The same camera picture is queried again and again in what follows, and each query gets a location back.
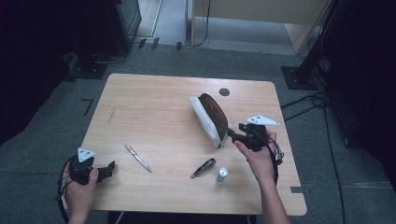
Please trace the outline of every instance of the table top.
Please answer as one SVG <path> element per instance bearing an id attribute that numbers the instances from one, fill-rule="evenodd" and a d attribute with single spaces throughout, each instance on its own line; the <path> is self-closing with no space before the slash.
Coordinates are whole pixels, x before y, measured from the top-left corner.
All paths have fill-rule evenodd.
<path id="1" fill-rule="evenodd" d="M 230 94 L 222 96 L 220 89 Z M 116 162 L 113 176 L 97 185 L 95 210 L 209 214 L 261 214 L 259 185 L 231 138 L 214 148 L 194 115 L 190 96 L 208 92 L 237 133 L 238 123 L 261 114 L 280 122 L 285 153 L 277 189 L 288 215 L 306 212 L 301 186 L 276 89 L 266 81 L 113 74 L 108 78 L 82 147 L 96 152 L 94 167 Z M 131 145 L 149 173 L 124 147 Z M 205 161 L 217 163 L 190 176 Z M 220 167 L 229 174 L 218 185 Z"/>

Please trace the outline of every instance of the screwdriver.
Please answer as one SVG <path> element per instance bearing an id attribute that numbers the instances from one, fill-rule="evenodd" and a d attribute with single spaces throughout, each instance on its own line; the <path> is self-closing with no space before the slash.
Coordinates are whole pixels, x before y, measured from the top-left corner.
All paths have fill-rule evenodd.
<path id="1" fill-rule="evenodd" d="M 208 170 L 210 167 L 212 167 L 213 165 L 215 165 L 216 160 L 214 158 L 208 160 L 207 162 L 204 163 L 204 165 L 200 166 L 198 168 L 197 171 L 195 171 L 195 173 L 193 175 L 191 175 L 191 179 L 193 179 L 194 177 L 200 175 L 201 173 L 203 173 L 204 171 Z"/>

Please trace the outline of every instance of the pen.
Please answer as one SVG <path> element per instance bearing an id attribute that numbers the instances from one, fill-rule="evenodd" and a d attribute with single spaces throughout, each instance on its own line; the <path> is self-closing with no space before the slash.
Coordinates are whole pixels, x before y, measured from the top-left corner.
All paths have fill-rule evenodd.
<path id="1" fill-rule="evenodd" d="M 134 149 L 129 146 L 129 145 L 125 145 L 126 149 L 128 149 L 132 155 L 134 156 L 134 158 L 140 163 L 142 164 L 143 167 L 145 167 L 146 170 L 148 170 L 150 173 L 152 173 L 151 168 L 149 168 L 148 164 L 143 161 L 142 159 L 140 159 L 140 157 L 137 156 L 137 153 L 134 151 Z"/>

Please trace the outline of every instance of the hand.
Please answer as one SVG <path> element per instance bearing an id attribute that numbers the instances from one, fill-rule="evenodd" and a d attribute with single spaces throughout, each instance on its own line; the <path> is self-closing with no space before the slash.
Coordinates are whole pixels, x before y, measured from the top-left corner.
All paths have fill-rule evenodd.
<path id="1" fill-rule="evenodd" d="M 269 147 L 276 156 L 276 133 L 267 129 L 267 134 L 270 137 Z M 239 141 L 233 142 L 239 151 L 244 154 L 247 158 L 247 162 L 250 165 L 250 169 L 256 176 L 259 184 L 267 183 L 268 181 L 274 182 L 274 166 L 271 161 L 270 152 L 267 148 L 264 148 L 258 152 L 249 150 L 243 143 Z"/>
<path id="2" fill-rule="evenodd" d="M 90 173 L 89 183 L 84 186 L 71 180 L 69 167 L 70 162 L 64 169 L 63 177 L 67 185 L 64 197 L 71 213 L 69 223 L 86 223 L 95 199 L 99 171 L 96 168 L 93 169 Z"/>
<path id="3" fill-rule="evenodd" d="M 267 133 L 270 137 L 268 146 L 276 156 L 276 133 L 268 129 Z M 239 141 L 234 141 L 233 143 L 238 147 L 239 151 L 245 155 L 251 171 L 259 182 L 262 194 L 262 215 L 264 217 L 264 223 L 290 224 L 285 207 L 276 190 L 274 166 L 268 148 L 263 148 L 258 152 L 254 152 Z"/>

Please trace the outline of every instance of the right hand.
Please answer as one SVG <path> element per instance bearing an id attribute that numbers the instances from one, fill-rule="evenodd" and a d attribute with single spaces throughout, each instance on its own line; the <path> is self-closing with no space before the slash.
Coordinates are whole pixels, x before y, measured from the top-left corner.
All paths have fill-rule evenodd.
<path id="1" fill-rule="evenodd" d="M 274 142 L 276 141 L 276 133 L 268 129 L 267 133 L 270 137 L 270 143 L 268 145 L 276 156 L 276 143 Z M 263 148 L 258 152 L 254 152 L 237 140 L 233 143 L 247 158 L 250 169 L 258 180 L 259 184 L 262 183 L 262 181 L 267 182 L 269 180 L 274 182 L 274 166 L 271 160 L 270 152 L 267 148 Z"/>

